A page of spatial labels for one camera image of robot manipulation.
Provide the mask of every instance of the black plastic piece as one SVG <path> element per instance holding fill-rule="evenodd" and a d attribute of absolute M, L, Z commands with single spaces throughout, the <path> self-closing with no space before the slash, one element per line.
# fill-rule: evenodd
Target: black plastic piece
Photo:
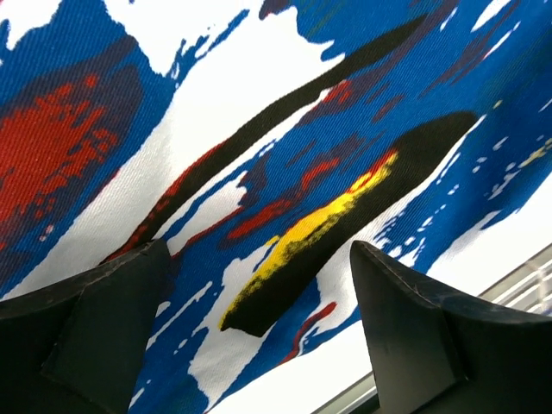
<path fill-rule="evenodd" d="M 156 241 L 0 302 L 1 412 L 126 413 L 169 262 Z"/>
<path fill-rule="evenodd" d="M 550 410 L 552 318 L 457 291 L 365 242 L 353 243 L 351 266 L 378 412 Z"/>

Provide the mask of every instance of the black brush stroke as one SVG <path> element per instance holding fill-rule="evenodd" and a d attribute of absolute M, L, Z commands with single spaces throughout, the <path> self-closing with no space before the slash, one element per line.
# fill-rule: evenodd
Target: black brush stroke
<path fill-rule="evenodd" d="M 258 290 L 241 298 L 223 319 L 221 329 L 239 329 L 258 337 L 265 335 L 293 306 L 337 249 L 427 179 L 476 120 L 472 112 L 455 112 L 401 135 L 391 147 L 398 152 L 398 159 L 389 177 L 360 196 L 354 208 L 314 245 L 295 254 L 270 279 L 260 282 Z"/>

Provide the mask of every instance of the red splatter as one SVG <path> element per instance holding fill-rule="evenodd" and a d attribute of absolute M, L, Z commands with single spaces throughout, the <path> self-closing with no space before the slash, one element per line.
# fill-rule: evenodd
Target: red splatter
<path fill-rule="evenodd" d="M 359 188 L 366 185 L 368 183 L 368 181 L 370 181 L 373 178 L 373 175 L 397 152 L 398 151 L 396 149 L 390 149 L 385 154 L 383 154 L 381 157 L 379 157 L 379 159 L 374 164 L 372 164 L 370 166 L 370 169 L 368 171 L 366 171 L 365 175 L 367 175 L 367 176 L 364 179 L 364 181 L 362 181 L 362 183 L 359 183 L 358 185 L 355 185 L 354 188 L 349 188 L 347 190 L 347 193 L 348 194 L 354 194 L 355 192 L 358 191 Z"/>
<path fill-rule="evenodd" d="M 236 229 L 228 234 L 230 240 L 243 237 L 251 231 L 262 227 L 274 218 L 281 216 L 291 208 L 295 207 L 310 191 L 313 182 L 323 175 L 327 175 L 339 165 L 339 158 L 322 161 L 307 171 L 301 178 L 298 188 L 290 191 L 288 198 L 283 198 L 270 203 L 255 216 L 243 221 Z"/>
<path fill-rule="evenodd" d="M 328 95 L 326 95 L 322 102 L 327 104 L 329 102 L 337 101 L 339 104 L 343 104 L 351 96 L 351 86 L 352 82 L 350 80 L 343 80 L 329 91 Z"/>
<path fill-rule="evenodd" d="M 301 352 L 301 341 L 303 340 L 303 337 L 311 330 L 311 328 L 315 325 L 315 323 L 321 321 L 328 315 L 330 315 L 334 309 L 336 308 L 337 303 L 336 302 L 330 302 L 327 304 L 322 310 L 320 310 L 318 313 L 315 313 L 311 317 L 309 317 L 306 321 L 304 321 L 303 325 L 299 329 L 298 333 L 295 335 L 295 338 L 293 339 L 293 348 L 292 351 L 280 362 L 279 365 L 288 362 L 289 360 L 292 360 L 296 356 L 299 355 Z"/>
<path fill-rule="evenodd" d="M 132 250 L 133 248 L 136 248 L 139 245 L 141 245 L 142 239 L 144 239 L 144 235 L 150 230 L 152 223 L 158 220 L 158 217 L 160 216 L 160 214 L 171 204 L 173 198 L 179 193 L 179 191 L 181 191 L 182 185 L 189 178 L 188 176 L 190 175 L 190 173 L 193 172 L 197 168 L 197 166 L 203 164 L 205 160 L 211 157 L 211 155 L 215 153 L 218 150 L 218 148 L 220 148 L 223 145 L 223 143 L 224 142 L 221 142 L 220 144 L 214 146 L 203 156 L 197 159 L 193 164 L 191 164 L 188 168 L 186 168 L 180 174 L 180 176 L 171 184 L 171 186 L 166 189 L 165 193 L 160 197 L 159 201 L 151 209 L 147 217 L 136 228 L 136 230 L 129 237 L 127 242 L 123 244 L 119 249 L 117 249 L 117 251 L 115 251 L 106 259 L 104 259 L 103 263 L 109 260 L 113 260 L 117 256 L 120 256 L 121 254 L 125 254 L 128 251 Z"/>
<path fill-rule="evenodd" d="M 0 119 L 0 223 L 52 211 L 56 191 L 104 162 L 118 143 L 100 122 L 107 109 L 91 98 L 96 83 L 90 75 L 63 84 Z"/>

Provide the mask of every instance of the textured canvas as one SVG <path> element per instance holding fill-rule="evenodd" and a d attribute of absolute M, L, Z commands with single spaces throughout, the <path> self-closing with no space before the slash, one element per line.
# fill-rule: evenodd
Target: textured canvas
<path fill-rule="evenodd" d="M 3 0 L 0 295 L 164 238 L 130 412 L 210 410 L 358 322 L 352 240 L 427 273 L 523 211 L 550 3 Z"/>

